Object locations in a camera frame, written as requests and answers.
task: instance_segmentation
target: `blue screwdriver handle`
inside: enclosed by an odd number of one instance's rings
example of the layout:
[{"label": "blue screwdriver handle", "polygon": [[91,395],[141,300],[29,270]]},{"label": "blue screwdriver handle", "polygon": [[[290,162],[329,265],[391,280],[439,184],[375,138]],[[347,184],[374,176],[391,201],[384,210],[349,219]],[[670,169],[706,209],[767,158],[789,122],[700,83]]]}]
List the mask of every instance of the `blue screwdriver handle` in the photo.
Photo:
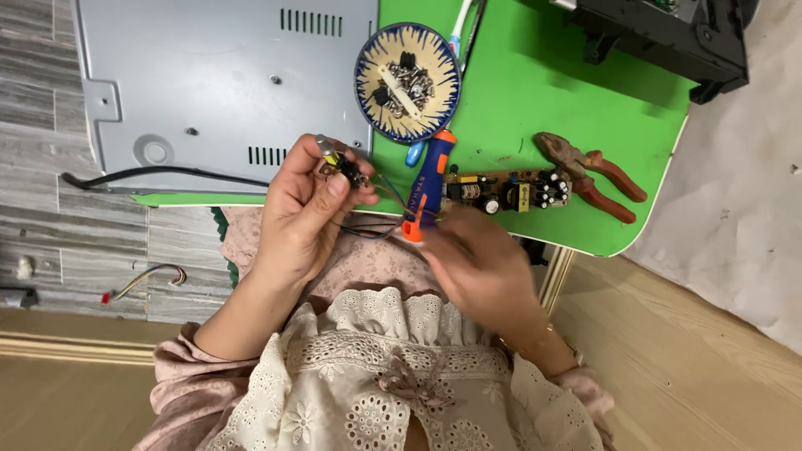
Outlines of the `blue screwdriver handle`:
[{"label": "blue screwdriver handle", "polygon": [[407,150],[407,158],[404,159],[404,164],[410,168],[414,168],[415,165],[418,164],[418,160],[420,160],[421,154],[423,154],[423,145],[426,144],[426,141],[418,141],[416,143],[409,144],[409,150]]},{"label": "blue screwdriver handle", "polygon": [[433,226],[440,211],[440,198],[443,192],[443,174],[446,172],[448,155],[456,144],[456,136],[448,130],[437,132],[428,141],[426,158],[415,178],[407,200],[407,209],[412,213],[404,215],[401,225],[403,236],[411,242],[423,239],[421,227]]}]

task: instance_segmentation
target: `sleeve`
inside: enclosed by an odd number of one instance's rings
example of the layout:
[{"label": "sleeve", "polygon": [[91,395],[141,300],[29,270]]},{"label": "sleeve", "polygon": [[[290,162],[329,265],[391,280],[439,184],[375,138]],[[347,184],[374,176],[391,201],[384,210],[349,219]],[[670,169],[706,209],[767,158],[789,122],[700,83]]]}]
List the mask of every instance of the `sleeve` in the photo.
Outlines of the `sleeve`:
[{"label": "sleeve", "polygon": [[258,359],[218,359],[195,346],[200,326],[186,323],[175,339],[153,351],[157,385],[151,392],[156,421],[134,451],[203,449],[245,395]]},{"label": "sleeve", "polygon": [[[515,355],[512,395],[524,406],[544,448],[614,451],[612,435],[602,420],[602,413],[613,407],[613,397],[593,379],[593,372],[574,368],[552,381],[534,364]],[[596,418],[602,426],[596,424]]]}]

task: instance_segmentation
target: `ventilation slot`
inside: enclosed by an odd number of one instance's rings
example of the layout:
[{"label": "ventilation slot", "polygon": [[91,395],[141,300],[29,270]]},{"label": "ventilation slot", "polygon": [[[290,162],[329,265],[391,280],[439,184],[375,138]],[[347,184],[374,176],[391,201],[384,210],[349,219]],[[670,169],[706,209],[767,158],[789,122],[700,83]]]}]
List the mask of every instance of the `ventilation slot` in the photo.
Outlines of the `ventilation slot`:
[{"label": "ventilation slot", "polygon": [[281,26],[282,30],[296,33],[342,37],[342,16],[282,8]]},{"label": "ventilation slot", "polygon": [[287,149],[248,147],[248,162],[252,165],[280,166],[287,158]]}]

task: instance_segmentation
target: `green table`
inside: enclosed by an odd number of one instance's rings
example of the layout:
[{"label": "green table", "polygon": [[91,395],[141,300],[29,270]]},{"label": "green table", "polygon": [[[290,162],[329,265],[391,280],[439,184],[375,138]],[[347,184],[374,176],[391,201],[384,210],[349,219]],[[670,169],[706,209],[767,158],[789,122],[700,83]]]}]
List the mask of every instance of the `green table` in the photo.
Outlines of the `green table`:
[{"label": "green table", "polygon": [[[384,0],[380,22],[421,22],[447,36],[461,0]],[[648,194],[636,204],[602,176],[597,187],[638,215],[632,225],[574,197],[565,208],[494,218],[515,234],[602,257],[624,250],[646,224],[695,84],[620,52],[600,66],[581,59],[585,37],[565,27],[564,11],[546,0],[488,0],[451,130],[458,138],[449,164],[461,171],[550,166],[531,141],[535,132],[562,135],[599,149]],[[466,30],[470,27],[470,18]],[[374,133],[373,165],[399,189],[417,174],[403,163],[407,147]],[[264,197],[150,194],[145,205],[261,204]],[[389,199],[368,207],[401,213]]]}]

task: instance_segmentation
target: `circuit board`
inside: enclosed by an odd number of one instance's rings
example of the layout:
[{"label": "circuit board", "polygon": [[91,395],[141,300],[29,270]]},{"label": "circuit board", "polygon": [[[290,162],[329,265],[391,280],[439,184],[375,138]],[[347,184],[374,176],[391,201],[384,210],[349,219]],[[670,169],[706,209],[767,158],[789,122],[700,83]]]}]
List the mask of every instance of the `circuit board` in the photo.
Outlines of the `circuit board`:
[{"label": "circuit board", "polygon": [[560,169],[507,169],[443,175],[440,211],[453,205],[476,207],[486,214],[546,209],[568,205],[571,180]]}]

